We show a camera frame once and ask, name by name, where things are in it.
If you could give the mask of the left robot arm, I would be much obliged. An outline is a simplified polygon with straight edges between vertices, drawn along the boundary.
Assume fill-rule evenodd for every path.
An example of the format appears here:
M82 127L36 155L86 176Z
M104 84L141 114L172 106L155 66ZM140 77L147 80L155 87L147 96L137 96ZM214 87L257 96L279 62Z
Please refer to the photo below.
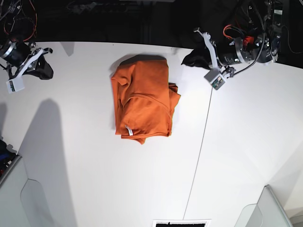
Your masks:
M276 62L282 35L283 3L280 0L250 0L241 3L247 21L243 25L227 24L222 30L224 40L216 42L209 32L195 28L204 46L195 48L182 64L207 70L218 68L227 78L238 72L233 67L245 64L248 70L256 63Z

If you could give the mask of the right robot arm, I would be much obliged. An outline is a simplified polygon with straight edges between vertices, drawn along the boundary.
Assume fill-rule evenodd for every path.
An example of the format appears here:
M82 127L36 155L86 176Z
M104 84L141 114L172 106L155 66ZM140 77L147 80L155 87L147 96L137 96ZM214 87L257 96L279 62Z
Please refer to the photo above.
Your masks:
M53 78L53 69L45 60L51 48L38 48L32 40L37 34L37 11L33 0L0 2L0 65L9 79L31 75L41 80Z

